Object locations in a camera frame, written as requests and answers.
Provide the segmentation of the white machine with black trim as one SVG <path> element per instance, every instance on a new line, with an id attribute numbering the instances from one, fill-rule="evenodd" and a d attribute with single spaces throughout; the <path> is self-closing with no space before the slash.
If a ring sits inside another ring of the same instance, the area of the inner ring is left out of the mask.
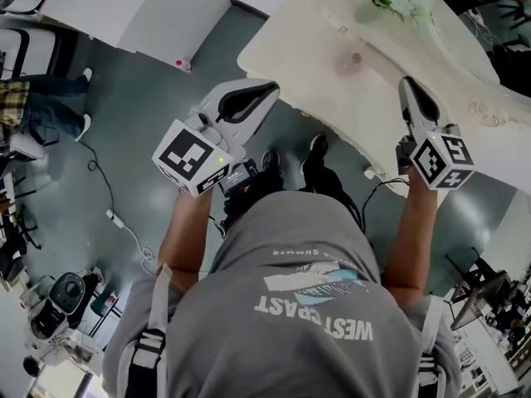
<path id="1" fill-rule="evenodd" d="M 52 73 L 59 45 L 60 38 L 50 30 L 0 29 L 0 80 Z"/>

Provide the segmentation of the black metal stand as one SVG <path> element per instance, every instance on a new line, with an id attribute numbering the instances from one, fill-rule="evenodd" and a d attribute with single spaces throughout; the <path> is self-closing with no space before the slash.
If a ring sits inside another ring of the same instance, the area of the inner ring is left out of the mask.
<path id="1" fill-rule="evenodd" d="M 456 331 L 482 317 L 490 317 L 490 324 L 501 332 L 520 331 L 524 328 L 525 303 L 519 289 L 521 282 L 512 280 L 504 270 L 494 270 L 480 257 L 474 247 L 473 267 L 463 270 L 448 254 L 447 262 L 459 275 L 454 292 L 447 303 L 460 304 L 451 310 L 451 330 Z"/>

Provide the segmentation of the person's right forearm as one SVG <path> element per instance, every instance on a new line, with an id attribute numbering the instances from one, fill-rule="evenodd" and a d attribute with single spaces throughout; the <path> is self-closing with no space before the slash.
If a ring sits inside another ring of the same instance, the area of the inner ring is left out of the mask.
<path id="1" fill-rule="evenodd" d="M 437 213 L 437 192 L 426 186 L 415 169 L 408 177 L 406 205 L 382 281 L 403 310 L 424 297 Z"/>

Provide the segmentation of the person's left black shoe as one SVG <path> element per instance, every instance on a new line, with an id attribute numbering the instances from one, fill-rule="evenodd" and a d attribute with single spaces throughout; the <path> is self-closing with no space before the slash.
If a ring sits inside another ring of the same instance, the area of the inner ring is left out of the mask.
<path id="1" fill-rule="evenodd" d="M 263 172 L 280 174 L 280 154 L 276 148 L 268 148 L 265 150 L 261 158 L 261 170 Z"/>

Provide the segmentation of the black device with screen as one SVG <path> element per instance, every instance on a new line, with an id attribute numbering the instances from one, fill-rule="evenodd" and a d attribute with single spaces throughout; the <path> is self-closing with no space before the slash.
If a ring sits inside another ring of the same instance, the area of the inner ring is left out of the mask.
<path id="1" fill-rule="evenodd" d="M 231 197 L 240 192 L 244 192 L 258 170 L 253 159 L 247 159 L 234 166 L 232 172 L 219 182 L 224 197 Z"/>

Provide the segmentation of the white and black appliance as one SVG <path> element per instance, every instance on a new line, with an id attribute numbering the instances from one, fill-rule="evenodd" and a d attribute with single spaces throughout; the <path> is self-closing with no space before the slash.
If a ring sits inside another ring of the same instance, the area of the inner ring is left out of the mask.
<path id="1" fill-rule="evenodd" d="M 94 292 L 102 284 L 105 277 L 97 267 L 83 276 L 64 273 L 47 296 L 29 310 L 30 333 L 37 340 L 49 342 L 67 329 L 77 329 Z"/>

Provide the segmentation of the person's right black shoe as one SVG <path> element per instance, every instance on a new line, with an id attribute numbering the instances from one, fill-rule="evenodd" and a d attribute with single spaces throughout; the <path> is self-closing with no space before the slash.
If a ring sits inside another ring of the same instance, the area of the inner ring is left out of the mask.
<path id="1" fill-rule="evenodd" d="M 309 156 L 324 159 L 329 150 L 329 142 L 325 133 L 318 133 L 310 142 Z"/>

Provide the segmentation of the white rounded seat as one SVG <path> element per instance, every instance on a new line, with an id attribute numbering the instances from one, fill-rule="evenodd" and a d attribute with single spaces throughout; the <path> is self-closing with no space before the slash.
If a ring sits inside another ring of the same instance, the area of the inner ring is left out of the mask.
<path id="1" fill-rule="evenodd" d="M 11 152 L 19 153 L 31 160 L 43 159 L 46 151 L 31 135 L 23 132 L 12 133 L 9 136 L 9 148 Z"/>

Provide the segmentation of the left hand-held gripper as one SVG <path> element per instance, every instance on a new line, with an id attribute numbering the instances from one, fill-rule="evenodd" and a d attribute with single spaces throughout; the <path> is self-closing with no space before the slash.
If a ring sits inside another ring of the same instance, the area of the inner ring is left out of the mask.
<path id="1" fill-rule="evenodd" d="M 245 78 L 215 86 L 199 109 L 173 121 L 153 162 L 183 191 L 199 197 L 244 160 L 246 142 L 279 96 L 280 87 L 270 80 Z"/>

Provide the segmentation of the grey printed t-shirt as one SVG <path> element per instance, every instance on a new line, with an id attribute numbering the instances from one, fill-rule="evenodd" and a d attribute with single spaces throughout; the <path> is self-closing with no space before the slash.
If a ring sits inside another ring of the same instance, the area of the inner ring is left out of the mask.
<path id="1" fill-rule="evenodd" d="M 398 307 L 341 203 L 270 194 L 169 288 L 168 397 L 412 398 L 429 304 Z"/>

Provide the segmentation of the person's left forearm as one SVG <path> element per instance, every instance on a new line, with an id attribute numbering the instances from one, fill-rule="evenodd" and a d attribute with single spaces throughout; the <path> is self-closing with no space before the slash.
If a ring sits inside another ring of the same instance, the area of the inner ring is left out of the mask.
<path id="1" fill-rule="evenodd" d="M 174 288 L 183 294 L 199 280 L 211 207 L 212 189 L 199 197 L 180 192 L 159 249 L 158 273 L 167 265 Z"/>

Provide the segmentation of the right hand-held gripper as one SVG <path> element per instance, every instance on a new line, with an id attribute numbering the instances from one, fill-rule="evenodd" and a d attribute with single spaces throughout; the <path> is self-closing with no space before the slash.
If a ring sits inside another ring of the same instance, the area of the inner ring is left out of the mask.
<path id="1" fill-rule="evenodd" d="M 435 95 L 423 83 L 404 76 L 398 83 L 402 117 L 410 133 L 396 147 L 399 173 L 415 167 L 432 191 L 461 187 L 475 165 L 456 124 L 442 127 L 441 109 Z M 423 119 L 433 125 L 426 129 Z"/>

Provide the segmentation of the cream carved dressing table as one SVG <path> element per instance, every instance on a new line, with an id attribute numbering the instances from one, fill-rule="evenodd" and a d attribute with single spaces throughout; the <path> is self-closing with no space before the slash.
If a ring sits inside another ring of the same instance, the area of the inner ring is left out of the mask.
<path id="1" fill-rule="evenodd" d="M 368 68 L 338 75 L 342 51 Z M 287 104 L 318 119 L 386 181 L 397 176 L 395 148 L 407 132 L 398 82 L 419 80 L 457 124 L 478 172 L 531 195 L 531 121 L 513 117 L 461 69 L 430 18 L 402 21 L 369 0 L 286 0 L 238 57 L 253 78 L 280 86 Z"/>

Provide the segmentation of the person's black shoe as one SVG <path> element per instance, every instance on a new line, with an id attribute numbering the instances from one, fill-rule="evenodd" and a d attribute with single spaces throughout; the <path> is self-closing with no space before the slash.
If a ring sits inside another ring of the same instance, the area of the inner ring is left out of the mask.
<path id="1" fill-rule="evenodd" d="M 268 148 L 265 150 L 261 158 L 261 170 L 263 172 L 280 174 L 280 154 L 276 148 Z"/>
<path id="2" fill-rule="evenodd" d="M 329 150 L 329 142 L 325 133 L 318 133 L 310 142 L 309 156 L 324 159 Z"/>

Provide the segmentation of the white shelf cabinet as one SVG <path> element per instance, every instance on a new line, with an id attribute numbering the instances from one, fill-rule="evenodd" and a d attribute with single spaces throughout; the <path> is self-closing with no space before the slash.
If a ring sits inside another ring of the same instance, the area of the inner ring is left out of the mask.
<path id="1" fill-rule="evenodd" d="M 37 14 L 84 32 L 108 45 L 134 52 L 125 33 L 147 0 L 13 0 L 3 9 L 14 15 Z"/>

